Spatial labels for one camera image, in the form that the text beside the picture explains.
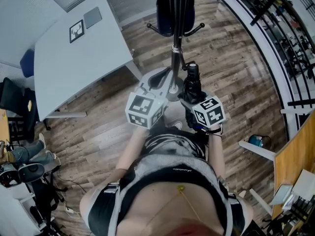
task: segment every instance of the person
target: person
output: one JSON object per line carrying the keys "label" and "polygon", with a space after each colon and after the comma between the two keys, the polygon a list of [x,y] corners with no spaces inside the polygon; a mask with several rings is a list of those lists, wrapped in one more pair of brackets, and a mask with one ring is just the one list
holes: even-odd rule
{"label": "person", "polygon": [[4,152],[5,142],[0,142],[0,165],[5,163],[12,164],[23,164],[29,161],[41,163],[42,165],[49,164],[54,161],[57,156],[49,150],[45,151],[44,155],[40,155],[34,159],[42,149],[46,149],[45,138],[42,133],[39,134],[39,140],[35,143],[32,143],[28,147],[19,146],[13,151]]}
{"label": "person", "polygon": [[224,186],[220,126],[204,135],[180,128],[177,123],[134,130],[115,170],[80,202],[82,218],[96,236],[221,236],[245,231],[253,211]]}

